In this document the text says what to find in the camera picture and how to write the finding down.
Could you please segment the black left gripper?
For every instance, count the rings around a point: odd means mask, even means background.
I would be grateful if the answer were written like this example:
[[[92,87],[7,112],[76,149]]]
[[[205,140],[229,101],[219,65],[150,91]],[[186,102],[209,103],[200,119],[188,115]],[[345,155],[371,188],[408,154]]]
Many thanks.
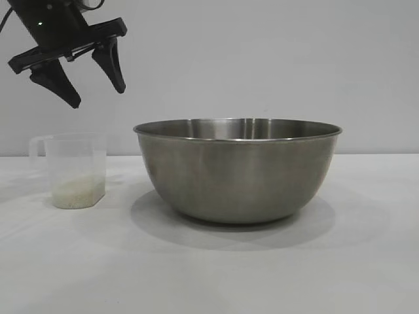
[[[31,68],[32,82],[78,109],[81,97],[57,59],[65,57],[73,61],[94,49],[92,59],[115,90],[120,94],[125,92],[117,42],[117,37],[125,36],[128,31],[122,18],[88,25],[82,15],[83,10],[88,10],[83,1],[9,1],[9,5],[37,43],[35,48],[9,61],[16,74]]]

